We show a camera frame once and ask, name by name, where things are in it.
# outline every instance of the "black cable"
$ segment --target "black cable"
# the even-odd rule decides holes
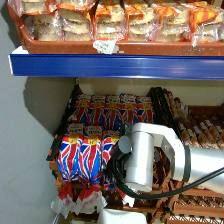
[[[116,166],[116,164],[114,163],[114,178],[116,180],[116,186],[126,195],[132,197],[132,198],[136,198],[136,199],[145,199],[145,200],[152,200],[152,199],[160,199],[160,198],[164,198],[164,197],[171,197],[174,196],[175,194],[180,194],[184,191],[190,190],[191,188],[197,187],[200,184],[203,184],[204,182],[215,178],[216,176],[221,175],[222,173],[224,173],[224,167],[216,170],[202,178],[200,178],[199,180],[186,185],[184,187],[181,187],[179,189],[173,190],[173,191],[169,191],[169,192],[165,192],[165,193],[161,193],[161,194],[153,194],[153,195],[147,195],[147,194],[137,194],[134,191],[132,191],[130,188],[128,188],[126,185],[124,185],[124,183],[122,183],[119,178],[117,177],[117,172],[118,172],[118,167]]]

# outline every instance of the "union jack packaging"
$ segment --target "union jack packaging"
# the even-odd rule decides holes
[[[104,109],[105,109],[105,96],[93,95],[89,105],[89,116],[91,125],[104,125]]]
[[[130,124],[138,122],[136,96],[133,94],[120,94],[122,121]]]
[[[74,113],[70,116],[69,120],[72,120],[74,123],[80,124],[90,124],[89,119],[89,105],[90,105],[91,96],[81,94],[78,95],[77,100],[74,105]]]
[[[51,208],[62,213],[66,218],[68,213],[74,212],[76,204],[73,202],[72,182],[78,180],[78,158],[83,141],[83,125],[70,123],[62,138],[59,149],[57,166],[62,174],[65,186],[60,190]]]
[[[102,128],[89,126],[79,154],[78,179],[85,187],[82,189],[74,212],[92,214],[100,212],[106,206],[106,200],[99,191],[100,181],[100,147],[102,142]]]
[[[107,95],[105,100],[104,127],[117,131],[122,123],[121,103],[119,96]]]
[[[119,140],[119,131],[111,131],[111,130],[104,131],[103,141],[101,145],[102,163],[104,165],[107,165],[110,159],[111,149],[117,143],[118,140]],[[115,190],[115,186],[110,183],[110,180],[106,174],[104,175],[103,178],[103,184],[105,190]]]
[[[156,115],[150,97],[137,97],[138,120],[143,123],[156,123]]]

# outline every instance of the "packaged bread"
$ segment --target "packaged bread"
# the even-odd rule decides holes
[[[100,1],[95,13],[95,40],[123,40],[125,33],[126,20],[120,2]]]
[[[88,11],[95,5],[95,0],[56,0],[57,8]]]
[[[153,8],[144,1],[125,0],[125,14],[128,25],[128,40],[148,41],[153,39],[156,29],[156,16]]]
[[[62,31],[58,12],[31,16],[33,38],[38,41],[61,41]]]
[[[177,3],[158,3],[152,4],[152,7],[161,24],[155,41],[176,42],[189,39],[188,8]]]
[[[92,39],[90,12],[61,9],[60,15],[65,41],[90,41]]]
[[[193,46],[199,42],[214,42],[222,38],[220,30],[223,26],[223,9],[205,1],[184,5],[189,8]]]
[[[8,3],[18,16],[51,13],[57,9],[55,0],[9,0]]]

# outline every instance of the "price tag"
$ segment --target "price tag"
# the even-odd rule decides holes
[[[96,40],[93,42],[93,47],[99,53],[112,54],[114,52],[116,40]]]

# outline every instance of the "baked goods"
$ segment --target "baked goods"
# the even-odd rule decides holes
[[[88,12],[61,9],[62,30],[65,41],[90,41],[92,26]]]
[[[124,2],[128,23],[128,40],[147,41],[152,38],[155,27],[155,14],[153,8],[149,8],[146,2],[132,0]]]
[[[54,0],[15,0],[17,12],[21,14],[38,15],[44,13],[51,13],[56,10]]]
[[[95,39],[122,40],[125,32],[124,10],[119,1],[100,1],[95,14]]]
[[[158,42],[175,42],[189,39],[188,9],[177,3],[152,4],[159,16]]]
[[[62,40],[61,24],[57,12],[33,17],[34,39],[39,41]]]

